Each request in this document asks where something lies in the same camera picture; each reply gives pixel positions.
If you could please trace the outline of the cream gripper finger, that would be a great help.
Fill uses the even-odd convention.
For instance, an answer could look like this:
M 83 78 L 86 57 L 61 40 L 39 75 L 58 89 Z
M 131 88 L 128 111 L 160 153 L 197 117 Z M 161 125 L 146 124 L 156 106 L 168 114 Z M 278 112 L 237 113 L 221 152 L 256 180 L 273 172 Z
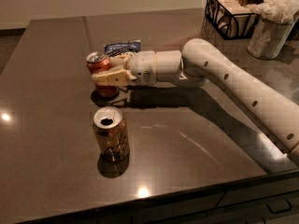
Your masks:
M 110 64 L 112 67 L 122 66 L 124 68 L 127 68 L 128 63 L 133 56 L 134 54 L 132 52 L 126 52 L 114 57 L 110 57 Z
M 131 81 L 136 80 L 136 76 L 130 70 L 122 66 L 112 67 L 107 71 L 102 71 L 92 75 L 93 82 L 98 86 L 127 86 Z

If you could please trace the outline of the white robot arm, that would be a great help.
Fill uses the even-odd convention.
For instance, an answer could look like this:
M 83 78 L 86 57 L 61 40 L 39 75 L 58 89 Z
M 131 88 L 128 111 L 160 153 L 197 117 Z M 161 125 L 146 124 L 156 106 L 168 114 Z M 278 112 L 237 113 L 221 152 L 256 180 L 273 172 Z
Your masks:
M 99 87 L 188 85 L 208 79 L 274 137 L 291 161 L 299 160 L 299 105 L 232 63 L 204 39 L 191 39 L 183 49 L 170 51 L 135 52 L 120 45 L 111 55 L 93 52 L 86 61 Z

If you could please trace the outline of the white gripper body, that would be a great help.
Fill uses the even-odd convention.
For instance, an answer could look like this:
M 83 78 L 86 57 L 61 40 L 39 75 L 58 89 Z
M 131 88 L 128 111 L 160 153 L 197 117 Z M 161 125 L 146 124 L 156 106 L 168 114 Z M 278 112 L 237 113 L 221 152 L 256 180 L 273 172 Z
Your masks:
M 132 82 L 139 86 L 154 85 L 156 78 L 156 53 L 140 51 L 133 55 L 128 62 L 128 69 L 133 75 Z

